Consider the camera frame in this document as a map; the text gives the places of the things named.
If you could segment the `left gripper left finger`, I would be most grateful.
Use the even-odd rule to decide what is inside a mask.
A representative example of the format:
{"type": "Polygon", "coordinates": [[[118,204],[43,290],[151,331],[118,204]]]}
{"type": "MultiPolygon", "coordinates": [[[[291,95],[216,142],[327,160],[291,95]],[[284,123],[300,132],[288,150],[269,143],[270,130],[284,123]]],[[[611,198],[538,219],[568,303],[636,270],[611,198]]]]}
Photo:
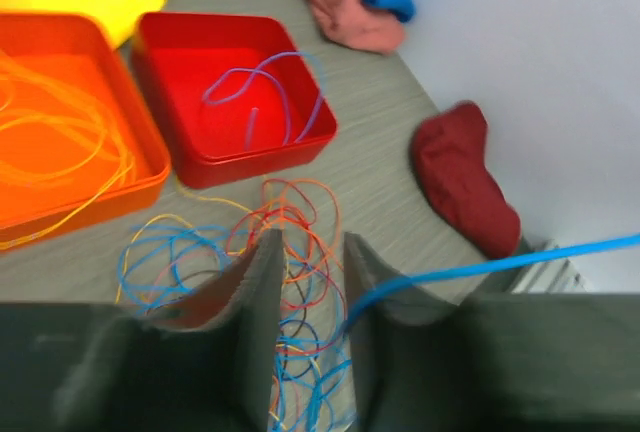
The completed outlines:
{"type": "Polygon", "coordinates": [[[5,431],[264,431],[279,333],[278,230],[145,316],[115,305],[1,306],[5,431]]]}

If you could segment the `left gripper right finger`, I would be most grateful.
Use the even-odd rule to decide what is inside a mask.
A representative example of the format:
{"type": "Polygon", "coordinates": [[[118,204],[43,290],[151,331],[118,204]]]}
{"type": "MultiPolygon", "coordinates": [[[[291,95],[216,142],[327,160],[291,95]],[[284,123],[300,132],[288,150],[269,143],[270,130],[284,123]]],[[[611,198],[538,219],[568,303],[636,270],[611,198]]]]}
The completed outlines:
{"type": "Polygon", "coordinates": [[[412,286],[351,312],[358,431],[635,431],[635,295],[412,286]]]}

